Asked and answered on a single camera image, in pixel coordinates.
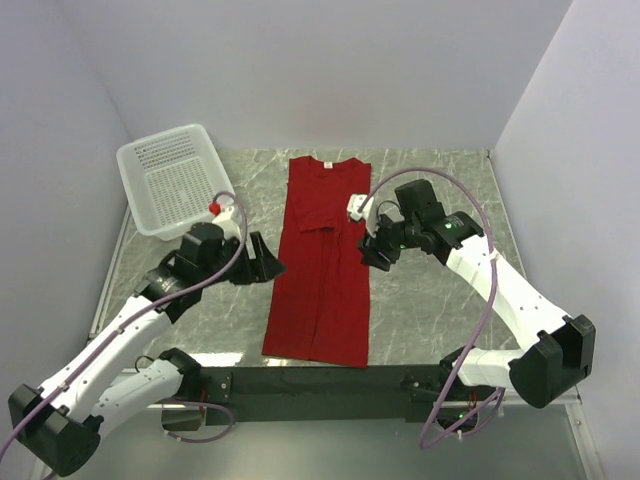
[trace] marble floor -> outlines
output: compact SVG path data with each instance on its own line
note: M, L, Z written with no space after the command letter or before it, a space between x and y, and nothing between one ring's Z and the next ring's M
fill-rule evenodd
M331 162L357 157L373 166L372 184L399 168L412 166L435 167L458 178L487 212L496 248L522 271L486 150L265 149L221 150L219 154L247 210L250 230L262 232L274 253L278 251L282 227L288 160L302 155ZM419 175L394 179L377 198L393 198L396 186ZM455 186L439 177L430 179L448 213L464 210L478 219ZM392 209L389 215L393 218ZM178 240L162 242L144 237L137 233L131 218L127 222L118 261L108 280L108 296L100 312L101 325L108 324L117 314L142 275L178 245ZM403 252L390 272L371 269L370 275L370 365L437 363L466 343L485 305L462 279L419 251ZM318 365L262 356L271 289L271 283L210 287L204 292L202 302L186 312L173 329L157 338L145 353L154 356L178 347L211 366ZM496 317L486 327L477 346L508 349L515 348L516 344Z

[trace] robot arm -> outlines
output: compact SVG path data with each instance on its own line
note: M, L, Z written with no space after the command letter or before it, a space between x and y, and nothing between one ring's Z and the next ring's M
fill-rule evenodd
M427 180L398 187L396 197L404 217L399 222L386 215L378 217L374 202L360 212L365 195L354 195L349 201L351 219L366 222L359 244L365 265L388 271L402 250L420 248L487 300L491 255L496 258L499 283L493 309L520 348L474 348L458 373L463 385L515 389L527 403L542 408L591 373L595 327L587 317L570 317L536 291L504 257L495 251L490 255L480 226L464 212L446 215ZM441 362L443 368L455 365L458 355L449 355Z
M197 304L202 290L176 298L146 313L127 328L123 321L154 301L210 278L225 266L240 245L235 207L218 211L212 223L199 223L184 235L180 248L172 251L147 272L113 321L60 372L38 389L18 387L9 399L14 427L42 399L60 385L64 391L47 405L21 432L18 440L59 476L77 471L93 455L100 439L148 405L166 398L194 399L202 388L200 365L186 353L171 349L137 375L114 384L151 340L178 321ZM250 234L255 258L247 248L218 282L235 285L266 282L284 271L269 252L259 232ZM114 340L70 385L69 372L96 351L110 336Z

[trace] red t-shirt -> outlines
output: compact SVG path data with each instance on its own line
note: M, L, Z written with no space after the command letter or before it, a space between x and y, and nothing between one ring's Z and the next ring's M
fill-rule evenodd
M371 165L351 158L289 162L279 259L264 355L366 367L369 269L360 263L364 224L347 216L351 194L366 194Z

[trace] wire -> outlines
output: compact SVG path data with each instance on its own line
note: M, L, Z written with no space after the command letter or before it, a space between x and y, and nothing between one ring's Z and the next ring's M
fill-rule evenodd
M202 393L200 394L200 403L204 404L206 403L205 400L207 399L207 390L205 388L202 389ZM200 416L202 417L202 420L205 419L205 416L207 415L207 409L204 407L200 407Z
M475 390L469 392L469 399L467 400L467 407L469 410L473 410L478 406L478 394Z
M382 205L384 205L385 203L390 203L391 205L395 205L396 207L398 207L398 210L400 210L400 205L398 205L397 202L394 202L393 200L383 200L382 202L380 202L378 204L378 208L376 208L376 218L380 219L380 207L382 207Z
M376 194L376 192L378 190L380 190L380 188L382 186L384 186L386 183L388 183L389 181L391 181L392 179L394 179L394 178L396 178L396 177L398 177L400 175L404 175L405 173L413 173L413 172L423 172L423 173L431 173L431 174L438 175L439 177L445 178L449 182L453 183L456 187L458 187L465 194L465 196L469 199L469 201L471 202L473 207L478 212L478 215L480 216L480 220L482 221L482 227L483 227L485 235L487 237L487 246L489 247L489 255L491 255L493 253L493 251L494 251L493 234L491 233L491 226L489 225L489 219L487 218L487 214L484 212L482 206L476 200L476 198L473 196L473 194L469 191L469 189L467 189L467 187L465 187L462 184L462 182L460 182L457 178L453 177L452 175L449 175L448 173L443 172L441 170L438 170L436 168L431 168L431 167L403 168L401 170L398 170L397 172L392 173L388 177L386 177L383 180L381 180L380 183L378 183L371 190L371 193L369 193L369 195L367 195L366 198L364 199L364 202L362 202L362 205L358 209L358 212L362 213L362 210L364 209L364 207L367 204L367 202L369 202L373 198L373 196ZM445 384L442 387L442 390L440 391L440 395L438 395L437 400L433 404L433 407L431 409L431 413L429 414L429 417L427 418L427 421L424 422L424 425L422 426L422 430L421 430L420 436L418 438L418 446L423 450L426 450L426 449L436 445L440 441L442 441L450 433L453 433L460 425L462 425L464 422L466 422L469 418L471 418L473 415L475 415L476 413L480 412L480 410L482 410L487 405L489 405L489 403L491 403L494 400L497 400L496 406L494 407L493 412L491 412L491 415L489 415L487 420L485 420L484 423L482 423L478 427L474 428L473 430L471 430L469 432L466 432L463 435L472 435L473 433L477 433L481 428L484 428L493 419L493 417L495 416L495 412L498 410L498 408L502 404L502 400L504 399L504 389L503 388L496 389L496 391L493 394L491 394L487 399L485 399L483 402L481 402L477 407L475 407L474 409L470 410L464 417L459 419L457 422L455 422L449 428L445 429L442 433L437 435L434 439L432 439L429 442L425 443L425 439L427 437L427 434L429 433L429 431L431 430L431 427L435 423L435 420L436 420L436 418L438 416L438 413L442 409L442 404L445 402L445 400L447 398L447 395L448 395L449 391L451 390L453 382L456 380L456 377L458 376L458 372L460 372L460 369L462 368L462 364L464 363L465 358L467 358L467 355L469 355L469 352L474 347L474 344L475 344L476 340L478 339L478 337L480 336L480 333L482 332L482 329L484 328L484 326L489 321L489 318L491 317L491 312L493 311L493 303L495 302L496 295L498 293L498 268L496 266L496 258L495 258L495 256L492 256L492 255L490 256L490 262L489 263L491 265L491 289L489 290L489 297L487 298L487 304L486 304L486 306L484 308L484 311L482 312L482 315L480 317L480 321L478 322L478 325L476 326L475 330L471 334L471 337L469 338L469 341L467 342L467 344L462 349L462 352L460 353L460 356L458 357L458 360L456 361L455 366L451 370L451 373L449 374L449 377L445 381Z
M231 431L231 429L233 428L233 426L236 424L236 417L233 414L233 411L227 407L224 407L222 405L218 405L216 403L207 403L207 402L183 402L183 401L179 401L179 400L167 400L168 402L170 401L171 403L177 403L178 405L186 405L186 406L191 406L191 407L205 407L205 408L213 408L215 410L219 410L222 413L224 413L227 417L229 417L229 424L225 427L224 430L222 430L220 433L214 435L213 437L208 437L208 438L187 438L187 437L182 437L176 433L173 432L169 432L167 430L165 430L165 435L174 438L176 440L178 440L179 442L184 442L184 443L210 443L210 442L215 442L216 440L221 439L222 437L224 437L227 433L229 433Z
M133 362L133 368L136 369L137 373L140 373L140 369L138 368L138 362L140 361L141 358L145 358L145 359L149 360L151 363L156 361L155 358L150 357L149 355L140 355L138 358L136 358L136 361Z
M238 245L238 249L235 251L235 253L231 257L229 262L224 267L222 267L218 272L213 274L211 277L209 277L209 278L207 278L207 279L205 279L205 280L203 280L203 281L201 281L199 283L196 283L195 285L192 285L192 286L190 286L188 288L185 288L185 289L180 290L178 292L174 292L174 293L172 293L170 295L167 295L166 297L163 297L163 298L161 298L159 300L156 300L155 302L150 303L146 307L140 309L139 311L137 311L136 313L131 315L129 318L124 320L118 326L117 329L112 331L111 334L108 335L104 339L104 341L102 341L102 343L100 343L96 347L96 349L93 352L91 352L87 356L87 358L74 371L72 371L69 374L69 376L64 380L64 382L60 386L58 386L55 389L53 389L51 391L51 393L44 400L42 400L40 403L38 403L33 408L33 410L31 410L27 414L27 416L25 416L18 423L18 425L16 425L16 427L13 429L13 431L9 435L9 438L5 441L5 443L2 445L2 448L0 449L0 465L2 464L2 460L4 459L4 456L7 453L7 450L9 450L9 447L11 446L13 441L16 438L18 438L18 436L20 435L20 432L22 432L22 430L24 430L24 428L29 424L29 422L31 422L31 420L34 419L34 417L36 415L38 415L47 405L49 405L66 388L68 388L68 386L71 385L74 382L74 380L76 380L82 374L82 372L84 372L96 360L96 358L98 358L98 356L102 352L105 351L105 349L111 344L111 342L113 342L116 339L116 337L120 334L119 332L121 332L125 328L129 327L133 322L138 320L143 315L151 312L152 310L155 310L156 308L164 305L165 303L169 303L169 302L175 300L176 298L182 297L183 295L188 295L190 293L193 293L193 292L201 290L201 289L203 289L205 287L208 287L209 285L214 283L216 280L218 280L222 275L227 273L227 271L236 262L236 260L238 260L238 258L240 258L240 255L242 254L242 250L243 250L243 248L245 247L245 245L247 243L247 230L248 230L248 228L247 228L247 215L246 215L246 212L245 212L244 208L242 207L242 205L238 202L237 197L231 192L226 192L226 191L218 192L213 197L213 203L215 203L218 200L218 198L220 198L221 196L227 196L227 197L231 198L231 200L238 207L238 210L240 212L240 217L242 219L242 234L241 234L242 238L240 239L240 245Z

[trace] basket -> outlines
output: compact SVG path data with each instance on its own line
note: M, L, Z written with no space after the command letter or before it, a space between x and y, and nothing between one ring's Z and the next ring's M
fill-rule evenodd
M131 214L142 235L172 240L196 222L209 221L208 206L222 190L233 193L220 157L202 125L141 138L116 154ZM221 205L231 200L220 199Z

